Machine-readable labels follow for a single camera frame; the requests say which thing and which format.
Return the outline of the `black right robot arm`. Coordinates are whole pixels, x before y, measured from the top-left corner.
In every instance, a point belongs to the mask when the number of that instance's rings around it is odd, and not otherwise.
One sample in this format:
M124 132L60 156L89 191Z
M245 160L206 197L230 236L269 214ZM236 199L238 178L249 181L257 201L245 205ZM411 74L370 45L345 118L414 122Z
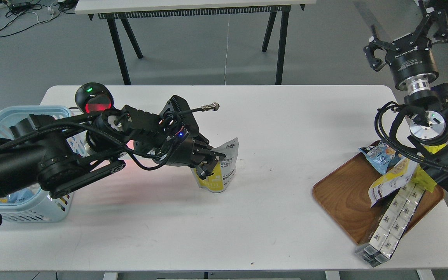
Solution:
M392 42L372 37L363 48L369 66L389 66L395 88L408 95L403 104L389 102L378 110L374 127L379 138L420 167L448 191L448 83L434 87L439 77L432 46L448 42L446 11L426 7L416 29Z

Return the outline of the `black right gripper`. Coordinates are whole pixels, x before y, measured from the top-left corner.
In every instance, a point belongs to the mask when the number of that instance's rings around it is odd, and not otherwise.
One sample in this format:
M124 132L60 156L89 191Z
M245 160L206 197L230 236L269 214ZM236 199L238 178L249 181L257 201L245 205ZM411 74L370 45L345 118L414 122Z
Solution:
M412 34L406 34L393 42L385 42L378 38L375 25L370 25L372 37L369 44L363 48L370 68L380 71L389 65L395 88L406 90L406 80L413 76L425 76L429 82L437 80L439 73L431 52L431 46L437 43L448 43L448 16L444 9L427 8L422 0L416 0L422 20ZM432 38L428 33L432 26L437 30ZM375 50L386 50L385 63L375 57Z

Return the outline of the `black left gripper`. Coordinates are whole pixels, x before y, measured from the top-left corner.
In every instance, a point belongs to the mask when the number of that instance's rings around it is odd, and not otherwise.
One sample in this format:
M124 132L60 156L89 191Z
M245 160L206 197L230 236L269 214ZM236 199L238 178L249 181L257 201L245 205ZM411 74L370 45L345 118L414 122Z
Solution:
M183 140L176 137L177 146L171 155L167 154L166 165L195 167L197 178L204 180L214 174L215 167L226 158L226 154L213 151L210 141L200 133L195 137L186 135Z

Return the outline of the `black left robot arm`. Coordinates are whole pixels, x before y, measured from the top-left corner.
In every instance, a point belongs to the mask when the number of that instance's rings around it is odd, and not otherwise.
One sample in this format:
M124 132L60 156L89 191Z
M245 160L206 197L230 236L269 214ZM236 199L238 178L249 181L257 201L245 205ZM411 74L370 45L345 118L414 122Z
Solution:
M191 109L174 95L159 114L127 105L64 119L30 114L11 127L14 140L0 139L0 198L35 183L63 197L122 170L124 154L146 171L187 166L204 180L226 155L213 150L193 114L218 109L216 102Z

